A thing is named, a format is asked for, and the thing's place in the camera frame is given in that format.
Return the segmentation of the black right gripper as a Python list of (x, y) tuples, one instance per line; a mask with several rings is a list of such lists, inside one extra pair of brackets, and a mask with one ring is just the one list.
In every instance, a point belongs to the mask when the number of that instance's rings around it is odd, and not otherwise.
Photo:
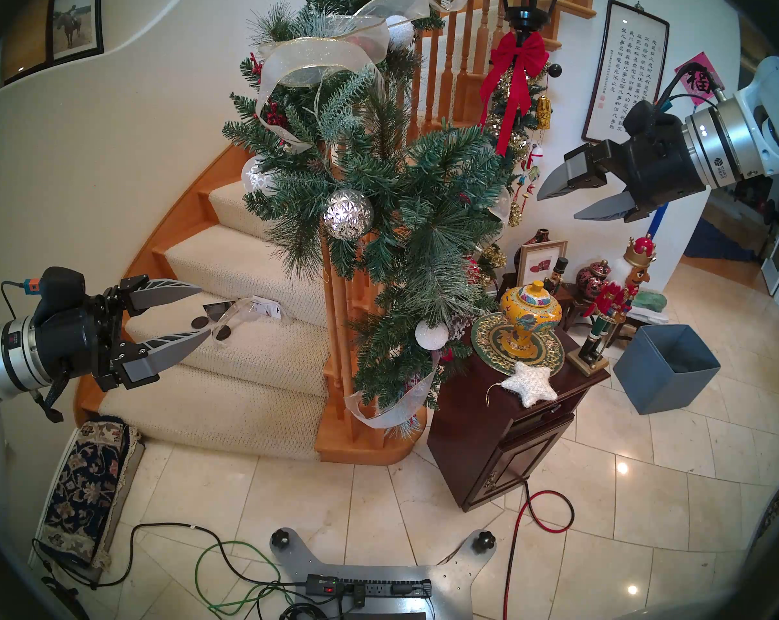
[(606, 140), (579, 146), (545, 177), (537, 201), (600, 188), (612, 173), (625, 183), (623, 192), (590, 204), (574, 219), (633, 222), (668, 202), (706, 190), (708, 183), (692, 158), (684, 126), (679, 118), (657, 118), (651, 135), (643, 122), (640, 132), (623, 143)]

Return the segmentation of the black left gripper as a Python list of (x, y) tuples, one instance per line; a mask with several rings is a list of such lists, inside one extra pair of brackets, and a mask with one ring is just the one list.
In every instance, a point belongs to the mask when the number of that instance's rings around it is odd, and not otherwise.
[(84, 283), (38, 283), (36, 290), (41, 299), (33, 315), (34, 340), (49, 393), (62, 393), (71, 378), (85, 375), (103, 391), (154, 383), (212, 335), (197, 330), (137, 343), (122, 340), (126, 310), (144, 313), (202, 292), (176, 279), (133, 276), (94, 297), (84, 292)]

